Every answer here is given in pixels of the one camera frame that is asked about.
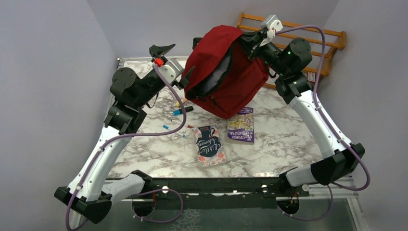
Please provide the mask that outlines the red student backpack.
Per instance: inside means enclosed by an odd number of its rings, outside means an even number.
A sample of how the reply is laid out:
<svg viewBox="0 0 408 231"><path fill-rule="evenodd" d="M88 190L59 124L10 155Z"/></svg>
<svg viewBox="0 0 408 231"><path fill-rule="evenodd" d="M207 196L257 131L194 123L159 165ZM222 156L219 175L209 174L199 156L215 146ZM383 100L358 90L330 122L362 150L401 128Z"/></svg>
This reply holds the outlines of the red student backpack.
<svg viewBox="0 0 408 231"><path fill-rule="evenodd" d="M232 26L212 28L193 49L182 74L192 71L185 98L223 119L240 112L269 78L263 61L248 59L238 43L241 35Z"/></svg>

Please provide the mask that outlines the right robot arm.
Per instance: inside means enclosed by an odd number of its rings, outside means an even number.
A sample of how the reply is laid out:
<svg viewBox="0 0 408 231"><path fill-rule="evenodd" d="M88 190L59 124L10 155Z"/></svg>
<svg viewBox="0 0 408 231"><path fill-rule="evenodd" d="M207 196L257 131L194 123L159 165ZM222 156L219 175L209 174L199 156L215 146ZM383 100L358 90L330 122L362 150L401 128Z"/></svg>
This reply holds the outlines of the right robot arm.
<svg viewBox="0 0 408 231"><path fill-rule="evenodd" d="M294 38L280 50L264 40L265 32L256 31L239 36L238 43L249 59L259 58L278 75L275 80L278 94L302 118L323 157L318 162L280 174L278 191L289 196L304 184L335 183L355 170L365 149L362 144L351 142L335 125L320 103L314 86L303 74L303 69L312 60L309 42Z"/></svg>

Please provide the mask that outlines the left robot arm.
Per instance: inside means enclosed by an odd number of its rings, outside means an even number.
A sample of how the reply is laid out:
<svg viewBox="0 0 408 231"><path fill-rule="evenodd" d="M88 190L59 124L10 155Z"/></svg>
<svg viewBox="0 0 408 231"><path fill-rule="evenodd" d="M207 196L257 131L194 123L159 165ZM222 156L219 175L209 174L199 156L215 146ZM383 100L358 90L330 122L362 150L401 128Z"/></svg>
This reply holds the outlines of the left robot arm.
<svg viewBox="0 0 408 231"><path fill-rule="evenodd" d="M182 89L189 81L183 67L166 54L173 45L149 49L153 70L139 77L129 67L121 67L112 77L110 92L114 103L103 122L99 140L88 160L68 186L59 187L55 198L92 223L101 222L111 207L129 196L146 197L151 193L151 177L134 171L123 179L107 184L107 176L119 154L133 137L139 135L148 102L164 88Z"/></svg>

